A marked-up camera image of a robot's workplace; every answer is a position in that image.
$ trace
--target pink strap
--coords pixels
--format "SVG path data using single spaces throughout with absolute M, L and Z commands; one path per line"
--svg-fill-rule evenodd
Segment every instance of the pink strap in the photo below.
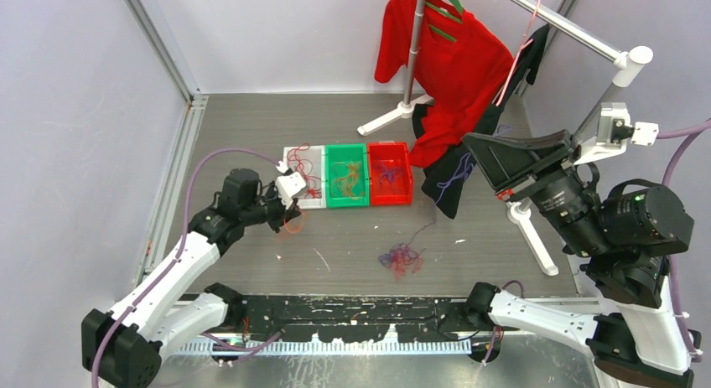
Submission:
M 523 34 L 523 39 L 521 40 L 521 47 L 518 48 L 518 52 L 516 52 L 516 57 L 513 59 L 513 64 L 511 64 L 511 69 L 509 70 L 509 76 L 506 77 L 506 82 L 504 83 L 504 87 L 501 88 L 501 92 L 499 94 L 499 100 L 496 101 L 496 106 L 499 106 L 501 104 L 501 101 L 504 99 L 504 91 L 509 87 L 509 82 L 511 81 L 511 77 L 513 76 L 513 71 L 516 69 L 516 62 L 518 62 L 518 57 L 521 55 L 521 52 L 532 42 L 532 40 L 528 40 L 528 32 L 531 30 L 531 26 L 533 25 L 533 21 L 536 19 L 536 14 L 538 13 L 538 9 L 541 7 L 541 0 L 538 0 L 538 3 L 536 3 L 536 9 L 533 10 L 533 15 L 531 16 L 531 20 L 528 21 L 528 27 L 526 28 L 526 32 Z

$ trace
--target red shirt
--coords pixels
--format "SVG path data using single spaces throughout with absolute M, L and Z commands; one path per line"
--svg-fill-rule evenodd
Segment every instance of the red shirt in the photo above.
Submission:
M 410 163 L 420 168 L 435 162 L 474 130 L 513 63 L 511 52 L 474 15 L 466 11 L 459 15 L 442 0 L 427 1 L 447 9 L 462 23 L 425 6 L 415 79 L 436 104 L 423 119 L 425 134 L 410 152 Z M 388 82 L 407 65 L 416 2 L 390 0 L 385 8 L 375 74 L 378 82 Z M 457 41 L 436 34 L 430 24 Z

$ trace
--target black cloth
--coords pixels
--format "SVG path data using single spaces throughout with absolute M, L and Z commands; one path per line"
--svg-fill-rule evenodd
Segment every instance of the black cloth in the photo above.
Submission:
M 516 63 L 516 69 L 509 81 L 508 88 L 502 92 L 504 97 L 501 100 L 501 104 L 499 106 L 495 106 L 493 103 L 489 105 L 481 116 L 481 119 L 479 119 L 479 122 L 476 123 L 472 132 L 493 135 L 499 125 L 499 118 L 504 111 L 504 106 L 511 95 L 513 95 L 513 91 L 518 84 L 525 78 L 529 85 L 533 85 L 538 74 L 538 66 L 541 64 L 549 30 L 550 25 L 545 25 L 533 32 L 529 38 L 533 41 L 521 52 L 519 60 Z M 415 105 L 413 112 L 413 130 L 417 138 L 420 138 L 424 134 L 422 119 L 427 116 L 429 107 L 430 105 Z M 459 198 L 462 194 L 465 178 L 455 180 L 444 192 L 442 192 L 440 186 L 446 184 L 452 178 L 462 163 L 462 157 L 468 153 L 470 153 L 469 149 L 463 144 L 453 145 L 449 147 L 441 158 L 423 170 L 425 180 L 422 185 L 422 191 L 435 201 L 437 207 L 450 219 L 454 219 L 457 215 Z M 469 163 L 476 165 L 476 161 L 473 158 L 470 158 Z

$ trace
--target gray floor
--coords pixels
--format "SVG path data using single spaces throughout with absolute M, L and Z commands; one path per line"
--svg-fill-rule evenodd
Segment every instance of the gray floor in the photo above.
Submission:
M 401 120 L 369 137 L 359 125 L 390 111 L 397 95 L 224 95 L 210 96 L 190 166 L 220 147 L 251 147 L 280 157 L 283 147 L 311 144 L 405 141 L 414 142 L 412 125 Z M 511 99 L 501 123 L 513 129 L 510 137 L 530 135 L 522 104 Z M 264 180 L 277 174 L 271 165 L 239 153 L 206 164 L 195 185 L 190 213 L 210 204 L 233 168 L 253 168 Z M 242 293 L 346 295 L 466 296 L 474 283 L 502 284 L 521 280 L 529 297 L 575 294 L 573 279 L 560 240 L 536 214 L 534 225 L 553 260 L 557 277 L 544 276 L 518 229 L 506 218 L 505 205 L 493 195 L 477 170 L 464 186 L 456 220 L 439 212 L 419 186 L 421 169 L 413 168 L 412 206 L 310 210 L 304 231 L 274 235 L 266 225 L 247 230 L 215 266 L 203 273 L 190 291 L 222 282 Z M 183 206 L 178 207 L 171 241 L 179 238 Z M 416 275 L 396 282 L 377 260 L 398 242 L 432 219 L 436 224 L 420 233 L 413 249 L 425 263 Z

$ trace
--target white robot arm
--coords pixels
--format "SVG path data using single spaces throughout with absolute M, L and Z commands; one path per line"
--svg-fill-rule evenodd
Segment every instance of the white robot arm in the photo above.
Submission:
M 82 364 L 91 370 L 99 357 L 99 376 L 119 387 L 148 386 L 162 360 L 195 336 L 218 326 L 238 326 L 245 317 L 242 295 L 215 283 L 191 304 L 169 314 L 176 301 L 208 267 L 244 236 L 250 225 L 268 223 L 274 231 L 300 215 L 296 196 L 306 188 L 300 173 L 264 186 L 249 169 L 234 169 L 215 201 L 189 223 L 183 241 L 143 282 L 108 312 L 92 310 L 81 323 Z M 118 314 L 130 313 L 121 320 Z M 101 353 L 101 342 L 108 339 Z
M 604 201 L 595 191 L 593 161 L 623 153 L 628 140 L 651 145 L 657 133 L 655 124 L 632 126 L 624 104 L 611 104 L 602 107 L 598 142 L 587 145 L 566 131 L 526 140 L 464 137 L 497 197 L 530 200 L 565 241 L 564 252 L 590 259 L 581 271 L 595 282 L 599 299 L 614 304 L 606 307 L 617 308 L 604 315 L 561 313 L 480 282 L 465 306 L 474 326 L 535 332 L 632 384 L 691 386 L 689 366 L 701 353 L 701 335 L 690 331 L 696 351 L 689 353 L 672 311 L 667 256 L 688 250 L 693 219 L 664 185 L 628 180 Z M 578 176 L 580 164 L 589 167 L 591 181 Z M 642 189 L 625 193 L 631 185 Z

